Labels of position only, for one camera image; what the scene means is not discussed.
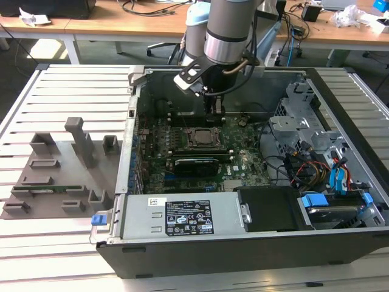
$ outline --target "chair wheel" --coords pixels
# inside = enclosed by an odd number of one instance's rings
[[[303,50],[301,50],[300,48],[298,48],[298,49],[297,49],[296,57],[297,57],[297,58],[301,58],[302,55],[303,55]]]

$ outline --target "robotic arm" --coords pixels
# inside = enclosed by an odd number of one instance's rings
[[[196,96],[204,98],[208,122],[221,119],[224,115],[224,95],[241,87],[252,75],[258,64],[258,22],[262,24],[262,21],[270,20],[272,25],[276,23],[278,13],[275,3],[277,0],[214,0],[206,29],[204,22],[197,27],[187,22],[186,57],[193,61],[180,71],[174,81],[182,90],[191,90]],[[260,35],[264,35],[263,32],[268,35],[269,29],[267,26],[263,26],[262,30],[259,28]],[[239,71],[247,65],[251,66],[247,76],[235,84]]]

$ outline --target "power supply label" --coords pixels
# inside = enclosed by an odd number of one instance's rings
[[[166,202],[166,234],[169,236],[213,234],[209,201]]]

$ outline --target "office chair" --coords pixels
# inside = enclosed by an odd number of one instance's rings
[[[152,49],[157,49],[158,47],[168,47],[168,46],[174,46],[173,52],[171,53],[169,60],[168,60],[168,65],[171,64],[173,61],[174,57],[176,56],[178,50],[180,49],[180,44],[174,44],[174,43],[158,43],[158,44],[152,44],[151,46],[148,46],[146,49],[146,54],[148,57],[153,56],[153,53],[151,53]]]

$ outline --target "motherboard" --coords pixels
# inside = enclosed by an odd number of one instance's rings
[[[257,147],[258,124],[227,116],[222,127],[175,127],[140,117],[143,193],[231,192],[270,183]]]

